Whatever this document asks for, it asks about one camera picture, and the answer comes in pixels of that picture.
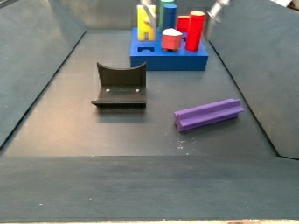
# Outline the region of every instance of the red cylinder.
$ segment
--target red cylinder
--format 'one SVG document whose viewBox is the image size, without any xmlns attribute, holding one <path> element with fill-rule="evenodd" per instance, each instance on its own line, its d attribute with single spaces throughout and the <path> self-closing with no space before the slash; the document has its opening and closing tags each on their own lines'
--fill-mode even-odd
<svg viewBox="0 0 299 224">
<path fill-rule="evenodd" d="M 190 27 L 187 31 L 186 47 L 191 52 L 199 51 L 202 41 L 202 29 L 205 25 L 206 14 L 202 11 L 193 11 L 190 14 Z"/>
<path fill-rule="evenodd" d="M 187 32 L 190 26 L 190 16 L 179 16 L 178 17 L 178 32 Z"/>
</svg>

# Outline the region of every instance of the purple block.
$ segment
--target purple block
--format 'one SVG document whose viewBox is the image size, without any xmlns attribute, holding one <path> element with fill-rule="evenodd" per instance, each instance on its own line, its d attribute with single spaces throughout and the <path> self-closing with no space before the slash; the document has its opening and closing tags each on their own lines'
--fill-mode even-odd
<svg viewBox="0 0 299 224">
<path fill-rule="evenodd" d="M 241 99 L 227 99 L 174 112 L 174 123 L 178 130 L 185 131 L 238 117 L 243 111 Z"/>
</svg>

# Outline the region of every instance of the black plastic part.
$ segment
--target black plastic part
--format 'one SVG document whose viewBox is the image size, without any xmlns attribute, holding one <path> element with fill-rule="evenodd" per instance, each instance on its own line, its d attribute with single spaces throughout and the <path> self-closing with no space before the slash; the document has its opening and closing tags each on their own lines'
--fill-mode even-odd
<svg viewBox="0 0 299 224">
<path fill-rule="evenodd" d="M 128 69 L 114 69 L 98 63 L 100 90 L 98 107 L 146 107 L 146 63 Z"/>
</svg>

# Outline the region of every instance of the gray wall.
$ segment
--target gray wall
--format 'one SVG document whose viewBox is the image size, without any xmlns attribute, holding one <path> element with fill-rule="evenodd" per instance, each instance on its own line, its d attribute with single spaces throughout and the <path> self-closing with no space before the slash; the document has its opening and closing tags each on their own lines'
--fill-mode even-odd
<svg viewBox="0 0 299 224">
<path fill-rule="evenodd" d="M 281 156 L 299 158 L 299 14 L 237 0 L 211 35 L 219 56 Z"/>
<path fill-rule="evenodd" d="M 136 5 L 139 0 L 59 0 L 91 30 L 131 30 L 136 26 Z M 214 0 L 176 0 L 178 14 L 206 11 Z"/>
<path fill-rule="evenodd" d="M 56 0 L 0 9 L 0 145 L 86 32 Z"/>
</svg>

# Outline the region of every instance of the blue base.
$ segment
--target blue base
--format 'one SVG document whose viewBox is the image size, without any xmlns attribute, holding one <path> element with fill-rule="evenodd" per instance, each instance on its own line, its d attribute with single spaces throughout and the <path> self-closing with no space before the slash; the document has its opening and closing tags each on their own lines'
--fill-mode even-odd
<svg viewBox="0 0 299 224">
<path fill-rule="evenodd" d="M 147 71 L 205 71 L 209 62 L 209 53 L 203 43 L 201 50 L 185 50 L 186 42 L 178 52 L 164 52 L 162 48 L 162 35 L 156 41 L 138 41 L 136 27 L 132 30 L 131 40 L 131 67 L 138 67 L 146 62 Z"/>
</svg>

